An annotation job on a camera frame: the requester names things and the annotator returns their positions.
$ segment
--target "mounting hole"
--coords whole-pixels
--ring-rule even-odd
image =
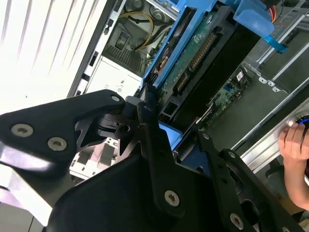
[[[286,228],[286,227],[282,227],[282,231],[283,232],[290,232],[290,230],[288,228]]]
[[[197,171],[199,171],[199,172],[204,172],[204,168],[202,167],[202,166],[199,166],[198,168],[197,168]]]
[[[117,97],[117,96],[113,96],[113,95],[112,95],[112,99],[113,99],[115,102],[119,102],[119,101],[120,101],[119,97]]]
[[[68,146],[67,141],[60,137],[51,138],[48,140],[47,145],[53,151],[63,151]]]
[[[227,184],[227,180],[225,178],[221,178],[222,182]]]
[[[209,136],[208,136],[206,133],[203,133],[203,137],[204,137],[205,139],[209,139]]]
[[[236,157],[235,154],[234,154],[233,152],[231,152],[231,151],[229,151],[228,154],[229,154],[230,157],[232,157],[232,158],[235,158],[235,157]]]
[[[122,125],[120,128],[119,128],[119,131],[121,133],[126,133],[128,131],[130,131],[130,127],[128,125]]]
[[[243,230],[243,222],[237,214],[232,213],[230,215],[230,220],[240,231]]]
[[[29,137],[33,134],[33,128],[27,124],[16,124],[11,128],[13,135],[18,137]]]
[[[148,105],[145,105],[144,108],[148,111],[152,111],[152,109]]]

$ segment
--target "motherboard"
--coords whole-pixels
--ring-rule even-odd
[[[205,115],[198,120],[198,127],[207,127],[217,119],[234,101],[241,98],[242,93],[251,85],[251,78],[243,67],[239,67],[231,75],[209,103]]]
[[[198,64],[207,54],[216,39],[216,34],[213,32],[213,23],[215,20],[216,13],[208,13],[195,31],[187,47],[159,90],[159,105],[164,102],[165,98],[181,92]]]

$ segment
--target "metal panel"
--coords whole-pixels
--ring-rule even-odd
[[[67,96],[105,4],[0,1],[0,114]]]
[[[270,130],[263,138],[241,156],[243,161],[254,173],[257,173],[280,155],[278,138],[281,131],[293,123],[293,117],[296,114],[307,110],[309,110],[309,99],[292,111],[284,120]]]

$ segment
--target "green circuit board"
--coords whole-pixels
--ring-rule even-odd
[[[222,112],[226,110],[230,104],[236,99],[241,97],[242,89],[233,86],[230,91],[222,88],[218,91],[214,104],[216,106],[215,112],[209,117],[206,125],[209,126],[216,118],[218,118]]]
[[[198,26],[188,45],[167,76],[163,86],[160,88],[159,102],[161,102],[168,93],[170,94],[170,91],[174,88],[179,79],[184,76],[184,72],[196,61],[197,54],[200,53],[200,50],[207,51],[211,43],[206,44],[208,47],[203,48],[203,46],[205,46],[205,41],[213,30],[213,23],[216,21],[216,17],[215,12],[210,12]]]

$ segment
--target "ventilation grille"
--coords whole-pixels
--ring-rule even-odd
[[[140,76],[143,75],[146,61],[143,53],[130,51],[126,48],[121,51],[111,45],[107,46],[106,53],[109,58],[116,60],[117,63],[124,64],[123,66],[130,71]]]

